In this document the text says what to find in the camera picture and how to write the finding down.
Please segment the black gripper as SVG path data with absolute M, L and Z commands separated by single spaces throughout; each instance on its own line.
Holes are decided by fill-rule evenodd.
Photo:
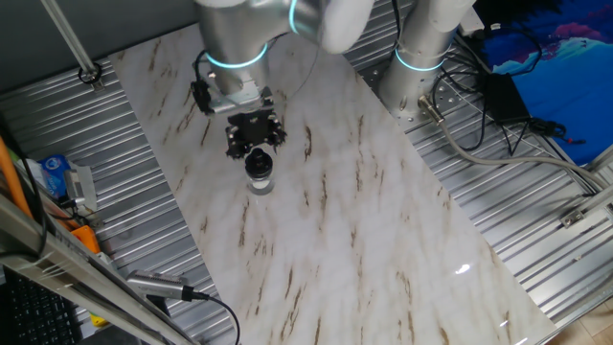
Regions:
M 256 110 L 241 112 L 228 118 L 226 127 L 226 155 L 234 160 L 250 152 L 250 145 L 268 144 L 274 152 L 285 143 L 286 132 L 277 117 L 272 92 L 265 87 L 261 100 L 263 105 Z

